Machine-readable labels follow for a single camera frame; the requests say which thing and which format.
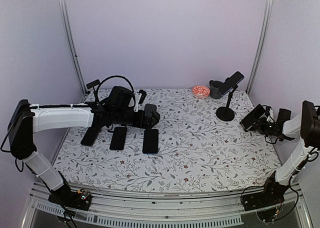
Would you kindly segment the black round-base phone stand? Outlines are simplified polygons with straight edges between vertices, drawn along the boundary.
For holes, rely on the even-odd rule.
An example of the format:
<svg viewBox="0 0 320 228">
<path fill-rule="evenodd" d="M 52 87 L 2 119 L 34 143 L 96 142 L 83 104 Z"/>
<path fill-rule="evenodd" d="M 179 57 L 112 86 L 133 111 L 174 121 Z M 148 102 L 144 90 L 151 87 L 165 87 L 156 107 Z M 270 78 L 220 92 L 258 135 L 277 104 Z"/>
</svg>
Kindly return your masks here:
<svg viewBox="0 0 320 228">
<path fill-rule="evenodd" d="M 94 107 L 103 107 L 105 106 L 105 103 L 107 101 L 106 98 L 99 100 L 98 93 L 99 93 L 100 86 L 101 86 L 101 82 L 99 79 L 96 79 L 86 84 L 86 87 L 88 90 L 90 89 L 93 90 L 94 101 L 91 102 L 90 104 L 92 104 Z"/>
</svg>

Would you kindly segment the black tall phone stand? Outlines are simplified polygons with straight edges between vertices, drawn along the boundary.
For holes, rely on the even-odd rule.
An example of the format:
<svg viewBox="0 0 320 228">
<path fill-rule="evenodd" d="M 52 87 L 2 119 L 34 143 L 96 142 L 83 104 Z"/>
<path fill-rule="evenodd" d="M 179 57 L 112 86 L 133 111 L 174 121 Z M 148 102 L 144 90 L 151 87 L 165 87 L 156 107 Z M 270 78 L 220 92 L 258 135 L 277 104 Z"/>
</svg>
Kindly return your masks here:
<svg viewBox="0 0 320 228">
<path fill-rule="evenodd" d="M 221 106 L 216 110 L 216 116 L 218 119 L 230 122 L 235 118 L 235 112 L 230 108 L 231 100 L 233 97 L 234 92 L 237 90 L 238 85 L 235 85 L 232 90 L 228 93 L 228 99 L 226 106 Z"/>
</svg>

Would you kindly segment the black phone with pink edge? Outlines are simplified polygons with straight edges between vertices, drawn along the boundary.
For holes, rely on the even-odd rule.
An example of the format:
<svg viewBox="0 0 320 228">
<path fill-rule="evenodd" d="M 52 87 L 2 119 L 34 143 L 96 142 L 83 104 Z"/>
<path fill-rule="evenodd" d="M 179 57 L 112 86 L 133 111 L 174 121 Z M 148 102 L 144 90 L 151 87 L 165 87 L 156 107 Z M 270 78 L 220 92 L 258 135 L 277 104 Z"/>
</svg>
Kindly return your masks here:
<svg viewBox="0 0 320 228">
<path fill-rule="evenodd" d="M 92 147 L 95 143 L 95 140 L 101 131 L 101 127 L 89 127 L 82 138 L 80 144 L 87 147 Z"/>
</svg>

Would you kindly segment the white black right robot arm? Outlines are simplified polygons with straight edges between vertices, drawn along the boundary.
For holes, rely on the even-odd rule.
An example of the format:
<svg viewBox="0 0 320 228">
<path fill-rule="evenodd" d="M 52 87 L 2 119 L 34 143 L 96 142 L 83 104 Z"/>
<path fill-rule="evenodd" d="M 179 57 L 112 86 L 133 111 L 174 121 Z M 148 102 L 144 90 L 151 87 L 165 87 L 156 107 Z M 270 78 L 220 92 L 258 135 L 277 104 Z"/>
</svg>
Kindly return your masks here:
<svg viewBox="0 0 320 228">
<path fill-rule="evenodd" d="M 274 136 L 273 144 L 295 139 L 298 139 L 298 143 L 286 162 L 265 180 L 262 191 L 241 194 L 240 201 L 245 211 L 277 204 L 282 206 L 287 190 L 299 198 L 299 193 L 292 188 L 292 182 L 307 163 L 320 156 L 320 106 L 305 100 L 301 112 L 294 118 L 291 118 L 289 110 L 280 109 L 277 121 L 269 122 L 267 118 L 261 117 L 255 121 L 255 128 L 267 137 Z"/>
</svg>

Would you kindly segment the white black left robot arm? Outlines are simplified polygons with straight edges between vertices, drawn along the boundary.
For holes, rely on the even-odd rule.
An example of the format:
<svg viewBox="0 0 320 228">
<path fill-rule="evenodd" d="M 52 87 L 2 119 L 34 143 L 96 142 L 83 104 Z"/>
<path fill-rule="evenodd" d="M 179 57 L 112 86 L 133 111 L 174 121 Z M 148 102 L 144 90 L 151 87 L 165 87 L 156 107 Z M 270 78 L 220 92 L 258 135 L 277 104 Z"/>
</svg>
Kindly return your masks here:
<svg viewBox="0 0 320 228">
<path fill-rule="evenodd" d="M 114 86 L 108 97 L 100 100 L 98 89 L 94 89 L 94 101 L 79 104 L 39 105 L 22 99 L 8 124 L 5 139 L 9 141 L 10 153 L 47 186 L 48 200 L 62 208 L 88 211 L 91 193 L 85 189 L 72 191 L 67 180 L 38 150 L 33 134 L 41 131 L 64 128 L 86 128 L 82 138 L 83 146 L 92 146 L 103 127 L 116 125 L 110 148 L 122 150 L 127 127 L 144 129 L 142 151 L 144 154 L 158 152 L 159 131 L 155 129 L 160 121 L 157 106 L 144 102 L 144 90 L 134 92 L 122 86 Z"/>
</svg>

